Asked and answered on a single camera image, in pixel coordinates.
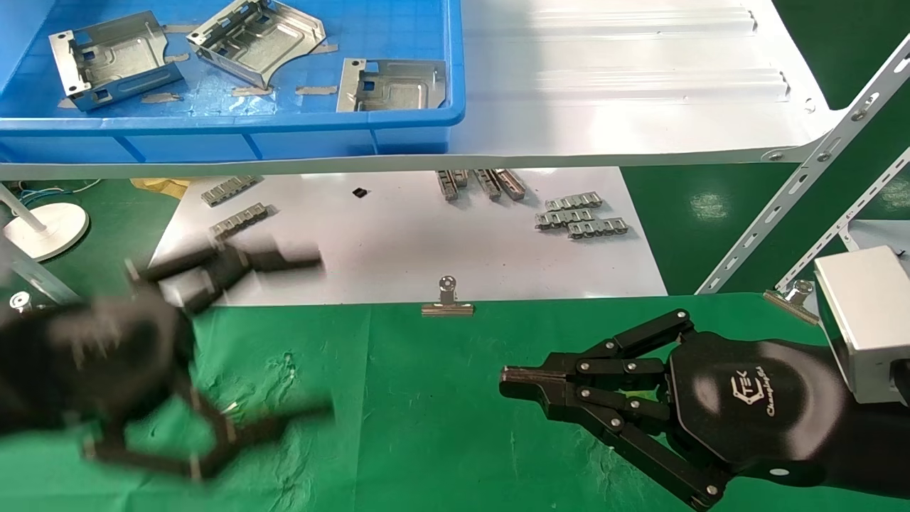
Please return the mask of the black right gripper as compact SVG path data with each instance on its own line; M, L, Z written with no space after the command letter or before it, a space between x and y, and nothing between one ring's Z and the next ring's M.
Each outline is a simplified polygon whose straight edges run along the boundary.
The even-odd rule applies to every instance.
M657 387L664 362L647 355L694 330L688 311L670 311L583 352L550 353L537 367L506 366L500 393L538 402L549 420L579 425L691 509L709 510L729 477L657 440L673 426L668 405L577 386ZM830 473L825 450L848 398L830 348L696 333L668 363L680 428L722 470L787 486L823 485ZM569 383L536 383L544 381Z

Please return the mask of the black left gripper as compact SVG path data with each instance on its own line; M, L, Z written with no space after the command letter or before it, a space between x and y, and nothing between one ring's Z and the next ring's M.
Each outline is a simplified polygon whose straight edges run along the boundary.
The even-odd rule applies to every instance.
M29 429L62 430L81 422L105 421L100 437L82 444L85 459L205 481L214 479L244 449L281 440L293 421L331 417L331 399L319 398L237 424L191 382L179 381L188 379L195 353L194 326L188 315L208 310L251 273L321 265L320 252L286 255L275 245L247 249L208 242L145 268L127 265L133 288L152 289L160 295L160 282L197 272L202 287L180 299L179 308L156 295L143 294L30 311ZM145 418L172 396L207 422L214 437L211 448L186 458L130 449L128 421Z

